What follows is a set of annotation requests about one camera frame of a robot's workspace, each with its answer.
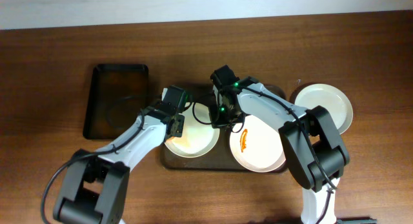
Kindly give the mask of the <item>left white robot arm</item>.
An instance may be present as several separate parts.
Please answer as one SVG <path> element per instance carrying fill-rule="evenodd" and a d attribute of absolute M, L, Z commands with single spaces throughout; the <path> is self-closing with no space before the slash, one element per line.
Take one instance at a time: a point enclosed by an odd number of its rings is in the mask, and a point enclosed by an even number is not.
<path fill-rule="evenodd" d="M 152 149 L 182 135 L 187 99 L 185 90 L 169 86 L 113 142 L 94 152 L 74 153 L 58 169 L 66 175 L 53 218 L 61 223 L 122 223 L 131 171 Z"/>

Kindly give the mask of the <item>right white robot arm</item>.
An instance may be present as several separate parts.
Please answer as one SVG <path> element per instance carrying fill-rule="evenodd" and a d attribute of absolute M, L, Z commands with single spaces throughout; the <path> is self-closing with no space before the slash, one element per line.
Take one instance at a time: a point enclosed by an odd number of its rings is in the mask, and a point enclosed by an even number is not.
<path fill-rule="evenodd" d="M 235 76 L 226 65 L 215 70 L 210 79 L 216 96 L 212 126 L 232 126 L 252 115 L 274 129 L 287 167 L 303 189 L 301 222 L 339 223 L 335 195 L 350 157 L 328 110 L 289 103 L 257 79 Z"/>

